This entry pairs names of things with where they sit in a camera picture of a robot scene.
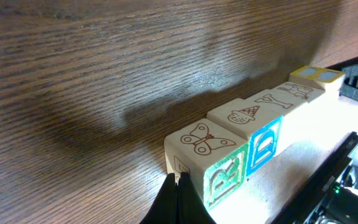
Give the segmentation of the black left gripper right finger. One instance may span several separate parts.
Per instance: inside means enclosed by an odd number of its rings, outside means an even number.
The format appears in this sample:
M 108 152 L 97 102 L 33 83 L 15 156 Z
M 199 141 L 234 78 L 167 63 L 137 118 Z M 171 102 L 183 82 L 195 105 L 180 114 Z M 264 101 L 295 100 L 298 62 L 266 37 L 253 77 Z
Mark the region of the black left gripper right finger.
M 203 205 L 187 172 L 178 183 L 177 218 L 179 224 L 216 224 Z

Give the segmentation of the wooden block blue letter side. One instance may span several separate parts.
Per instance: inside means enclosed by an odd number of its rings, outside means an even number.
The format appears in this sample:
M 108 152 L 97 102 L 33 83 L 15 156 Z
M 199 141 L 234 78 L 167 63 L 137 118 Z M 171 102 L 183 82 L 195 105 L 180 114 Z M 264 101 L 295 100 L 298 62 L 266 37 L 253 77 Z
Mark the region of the wooden block blue letter side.
M 345 73 L 327 68 L 303 66 L 290 73 L 288 81 L 327 92 L 338 91 Z

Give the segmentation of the green letter R block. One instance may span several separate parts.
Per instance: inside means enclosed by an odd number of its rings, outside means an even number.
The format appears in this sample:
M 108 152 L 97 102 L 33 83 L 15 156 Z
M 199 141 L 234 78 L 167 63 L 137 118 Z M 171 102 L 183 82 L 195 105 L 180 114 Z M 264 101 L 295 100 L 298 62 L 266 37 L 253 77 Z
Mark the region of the green letter R block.
M 187 172 L 207 210 L 244 182 L 249 143 L 203 118 L 165 137 L 167 172 Z

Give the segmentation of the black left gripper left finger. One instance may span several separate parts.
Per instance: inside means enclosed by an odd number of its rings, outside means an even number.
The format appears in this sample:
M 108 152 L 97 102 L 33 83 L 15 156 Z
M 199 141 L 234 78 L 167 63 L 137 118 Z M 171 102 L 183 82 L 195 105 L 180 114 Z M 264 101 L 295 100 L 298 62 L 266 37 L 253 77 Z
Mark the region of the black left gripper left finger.
M 168 174 L 146 216 L 140 224 L 175 224 L 177 222 L 177 185 L 175 174 Z

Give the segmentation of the wooden block green edge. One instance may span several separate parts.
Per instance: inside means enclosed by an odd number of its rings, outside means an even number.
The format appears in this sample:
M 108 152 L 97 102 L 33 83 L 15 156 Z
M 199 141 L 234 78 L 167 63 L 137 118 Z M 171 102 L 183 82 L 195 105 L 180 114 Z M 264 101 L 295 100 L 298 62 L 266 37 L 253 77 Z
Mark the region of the wooden block green edge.
M 291 102 L 305 101 L 311 103 L 312 101 L 317 100 L 325 94 L 324 90 L 293 82 L 282 83 L 272 90 L 275 93 L 278 93 L 280 96 L 290 100 Z

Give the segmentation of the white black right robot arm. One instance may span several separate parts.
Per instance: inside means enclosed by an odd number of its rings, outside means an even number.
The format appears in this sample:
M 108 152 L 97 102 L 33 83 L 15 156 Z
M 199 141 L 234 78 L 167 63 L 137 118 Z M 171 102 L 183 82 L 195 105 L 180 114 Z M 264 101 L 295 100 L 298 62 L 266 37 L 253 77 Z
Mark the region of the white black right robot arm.
M 358 102 L 358 57 L 335 66 L 346 73 L 339 94 Z M 358 134 L 353 131 L 290 199 L 274 223 L 358 224 L 358 174 L 353 160 Z

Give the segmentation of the blue letter D block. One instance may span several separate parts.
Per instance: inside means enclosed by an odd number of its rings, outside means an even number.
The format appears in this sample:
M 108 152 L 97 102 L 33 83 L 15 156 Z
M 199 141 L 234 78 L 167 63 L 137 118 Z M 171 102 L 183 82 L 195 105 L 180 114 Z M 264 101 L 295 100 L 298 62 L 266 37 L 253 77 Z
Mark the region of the blue letter D block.
M 206 117 L 248 141 L 247 176 L 276 154 L 283 116 L 275 117 L 256 103 L 238 98 L 209 111 Z

